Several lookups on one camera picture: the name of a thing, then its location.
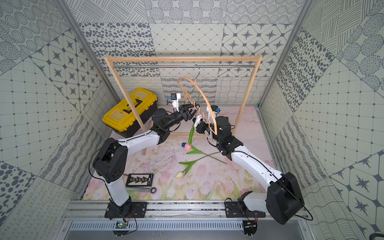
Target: vent grille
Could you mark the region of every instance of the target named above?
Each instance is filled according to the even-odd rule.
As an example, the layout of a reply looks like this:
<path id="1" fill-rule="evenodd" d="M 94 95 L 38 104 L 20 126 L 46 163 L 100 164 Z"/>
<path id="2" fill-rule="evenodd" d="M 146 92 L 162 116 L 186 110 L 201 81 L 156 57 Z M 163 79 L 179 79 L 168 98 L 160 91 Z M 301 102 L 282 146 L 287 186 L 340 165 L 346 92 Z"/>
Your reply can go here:
<path id="1" fill-rule="evenodd" d="M 136 224 L 128 228 L 116 229 L 120 221 L 73 221 L 71 230 L 134 230 Z M 241 220 L 137 220 L 137 230 L 243 230 Z"/>

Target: metal hanging rod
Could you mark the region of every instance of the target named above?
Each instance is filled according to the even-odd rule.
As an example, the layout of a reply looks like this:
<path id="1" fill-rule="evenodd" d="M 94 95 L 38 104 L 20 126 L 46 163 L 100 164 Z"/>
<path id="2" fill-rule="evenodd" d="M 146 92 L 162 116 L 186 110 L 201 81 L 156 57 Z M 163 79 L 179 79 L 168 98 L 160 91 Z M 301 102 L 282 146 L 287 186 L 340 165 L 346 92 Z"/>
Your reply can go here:
<path id="1" fill-rule="evenodd" d="M 254 65 L 184 65 L 184 66 L 113 66 L 113 68 L 253 68 Z"/>

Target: toolbox handle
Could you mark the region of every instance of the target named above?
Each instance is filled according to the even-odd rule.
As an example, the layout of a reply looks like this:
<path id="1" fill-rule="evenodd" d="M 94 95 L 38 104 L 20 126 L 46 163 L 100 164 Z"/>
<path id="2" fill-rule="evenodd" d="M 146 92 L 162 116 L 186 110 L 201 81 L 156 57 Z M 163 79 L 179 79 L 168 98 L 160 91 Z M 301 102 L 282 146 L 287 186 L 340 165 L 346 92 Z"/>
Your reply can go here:
<path id="1" fill-rule="evenodd" d="M 140 99 L 138 99 L 138 98 L 136 98 L 135 100 L 136 100 L 136 102 L 137 102 L 137 104 L 135 105 L 135 108 L 137 108 L 137 106 L 139 106 L 143 101 L 140 100 Z M 123 111 L 126 112 L 126 113 L 128 113 L 128 114 L 130 114 L 130 113 L 132 112 L 132 108 L 131 108 L 129 111 L 126 110 L 126 109 L 124 109 Z"/>

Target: yellow toolbox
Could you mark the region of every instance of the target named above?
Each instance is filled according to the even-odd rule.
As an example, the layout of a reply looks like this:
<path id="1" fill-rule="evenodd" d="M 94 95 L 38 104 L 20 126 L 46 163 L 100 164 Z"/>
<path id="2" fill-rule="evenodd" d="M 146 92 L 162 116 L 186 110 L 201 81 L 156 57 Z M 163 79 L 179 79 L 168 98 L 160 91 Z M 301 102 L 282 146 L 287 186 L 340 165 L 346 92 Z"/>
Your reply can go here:
<path id="1" fill-rule="evenodd" d="M 157 96 L 148 90 L 137 88 L 129 97 L 132 99 L 141 120 L 144 123 L 148 121 L 157 109 Z M 140 125 L 126 99 L 109 110 L 104 115 L 103 122 L 124 137 L 132 137 L 140 129 Z"/>

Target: metal hanger hook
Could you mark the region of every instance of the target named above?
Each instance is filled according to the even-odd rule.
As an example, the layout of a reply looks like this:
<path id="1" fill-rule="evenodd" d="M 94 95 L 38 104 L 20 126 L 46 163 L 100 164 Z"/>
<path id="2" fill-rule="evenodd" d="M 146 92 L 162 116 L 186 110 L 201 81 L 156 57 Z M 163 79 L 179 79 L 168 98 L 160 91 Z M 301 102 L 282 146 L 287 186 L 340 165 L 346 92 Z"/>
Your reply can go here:
<path id="1" fill-rule="evenodd" d="M 199 68 L 199 74 L 195 77 L 195 83 L 196 83 L 196 81 L 197 81 L 197 77 L 200 75 L 200 66 L 197 65 L 197 64 L 195 64 L 195 65 Z"/>

